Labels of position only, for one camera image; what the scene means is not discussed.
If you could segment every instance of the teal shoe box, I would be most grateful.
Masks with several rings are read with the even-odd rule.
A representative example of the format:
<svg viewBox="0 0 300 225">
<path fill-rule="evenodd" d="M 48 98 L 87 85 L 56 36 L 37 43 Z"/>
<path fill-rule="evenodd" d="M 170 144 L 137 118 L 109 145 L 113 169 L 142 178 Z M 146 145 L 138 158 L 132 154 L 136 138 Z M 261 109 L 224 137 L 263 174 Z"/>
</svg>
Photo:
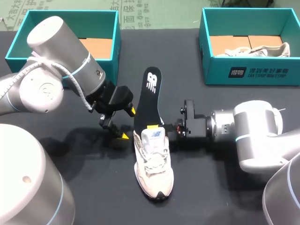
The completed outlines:
<svg viewBox="0 0 300 225">
<path fill-rule="evenodd" d="M 50 16 L 62 18 L 78 38 L 112 39 L 109 59 L 95 59 L 106 76 L 117 83 L 121 35 L 118 11 L 29 10 L 5 57 L 13 73 L 19 72 L 31 54 L 27 36 L 31 30 Z"/>
<path fill-rule="evenodd" d="M 213 55 L 210 36 L 250 35 L 280 36 L 291 56 Z M 199 44 L 205 84 L 300 85 L 300 23 L 291 8 L 203 8 Z"/>
</svg>

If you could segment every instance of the black tabletop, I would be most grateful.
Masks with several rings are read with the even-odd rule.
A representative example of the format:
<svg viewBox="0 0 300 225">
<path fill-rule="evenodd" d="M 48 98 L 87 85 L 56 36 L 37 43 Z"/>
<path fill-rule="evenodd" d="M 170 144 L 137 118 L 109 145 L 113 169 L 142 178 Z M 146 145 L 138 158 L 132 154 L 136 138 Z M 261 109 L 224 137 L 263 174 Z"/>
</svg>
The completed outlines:
<svg viewBox="0 0 300 225">
<path fill-rule="evenodd" d="M 300 126 L 299 90 L 287 87 L 206 86 L 199 58 L 198 29 L 122 30 L 118 85 L 127 85 L 137 106 L 142 76 L 149 66 L 163 75 L 159 111 L 165 123 L 180 118 L 184 99 L 197 113 L 230 109 L 265 100 L 282 111 L 284 132 Z M 0 75 L 14 32 L 0 32 Z M 65 90 L 59 108 L 47 114 L 15 113 L 0 123 L 33 134 L 50 153 L 75 199 L 75 225 L 266 225 L 262 210 L 265 178 L 241 171 L 232 146 L 171 147 L 174 188 L 169 199 L 153 203 L 134 174 L 133 118 L 117 112 L 113 121 L 130 141 L 110 140 L 78 96 Z"/>
</svg>

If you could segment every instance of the shoe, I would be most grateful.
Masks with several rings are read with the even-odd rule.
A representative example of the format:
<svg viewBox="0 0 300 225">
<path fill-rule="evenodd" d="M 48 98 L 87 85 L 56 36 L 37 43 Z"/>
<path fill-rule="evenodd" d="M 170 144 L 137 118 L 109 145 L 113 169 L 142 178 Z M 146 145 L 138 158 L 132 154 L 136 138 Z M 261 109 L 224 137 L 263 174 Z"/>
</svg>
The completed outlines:
<svg viewBox="0 0 300 225">
<path fill-rule="evenodd" d="M 245 56 L 245 57 L 290 57 L 290 46 L 284 42 L 281 46 L 260 46 L 254 49 L 240 47 L 235 50 L 225 50 L 225 54 L 218 56 Z"/>
<path fill-rule="evenodd" d="M 164 200 L 172 191 L 174 174 L 171 168 L 169 139 L 163 127 L 134 131 L 135 176 L 143 192 L 151 199 Z"/>
</svg>

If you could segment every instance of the shoelace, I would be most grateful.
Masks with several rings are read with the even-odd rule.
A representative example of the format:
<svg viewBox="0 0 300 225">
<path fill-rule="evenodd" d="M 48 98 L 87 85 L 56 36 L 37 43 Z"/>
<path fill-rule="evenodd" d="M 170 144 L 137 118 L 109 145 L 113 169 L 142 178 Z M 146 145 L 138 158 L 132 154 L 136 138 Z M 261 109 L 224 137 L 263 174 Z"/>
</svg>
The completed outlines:
<svg viewBox="0 0 300 225">
<path fill-rule="evenodd" d="M 169 150 L 164 149 L 163 152 L 155 151 L 157 146 L 153 146 L 153 151 L 148 154 L 145 150 L 145 148 L 142 145 L 142 141 L 140 137 L 135 138 L 135 143 L 137 144 L 141 156 L 145 161 L 145 171 L 148 174 L 157 174 L 157 173 L 163 173 L 165 168 L 165 159 L 169 155 Z"/>
<path fill-rule="evenodd" d="M 152 152 L 147 157 L 143 156 L 145 163 L 145 171 L 148 174 L 163 173 L 165 171 L 165 159 L 168 157 L 169 150 L 164 152 Z"/>
<path fill-rule="evenodd" d="M 251 51 L 251 49 L 248 48 L 248 47 L 239 47 L 239 48 L 234 49 L 234 50 L 226 49 L 225 54 L 227 54 L 229 56 L 236 56 L 239 53 L 246 53 L 246 52 L 249 52 L 249 51 Z"/>
</svg>

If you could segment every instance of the robotic arm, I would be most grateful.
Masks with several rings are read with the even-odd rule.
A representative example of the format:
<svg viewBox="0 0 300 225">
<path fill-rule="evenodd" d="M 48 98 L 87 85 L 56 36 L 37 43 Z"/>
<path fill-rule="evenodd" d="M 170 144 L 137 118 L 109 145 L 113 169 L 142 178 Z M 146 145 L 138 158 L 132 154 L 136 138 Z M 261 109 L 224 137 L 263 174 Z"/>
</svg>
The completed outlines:
<svg viewBox="0 0 300 225">
<path fill-rule="evenodd" d="M 100 114 L 99 124 L 117 138 L 127 138 L 112 122 L 115 111 L 133 117 L 133 94 L 116 87 L 105 71 L 58 16 L 39 23 L 28 35 L 33 57 L 18 74 L 0 79 L 0 115 L 15 112 L 47 113 L 63 97 L 62 79 L 79 95 L 89 112 Z"/>
<path fill-rule="evenodd" d="M 235 141 L 240 167 L 248 173 L 275 173 L 300 152 L 300 129 L 282 134 L 280 111 L 265 101 L 244 102 L 206 116 L 195 114 L 193 100 L 186 100 L 180 112 L 184 120 L 175 125 L 180 138 Z"/>
</svg>

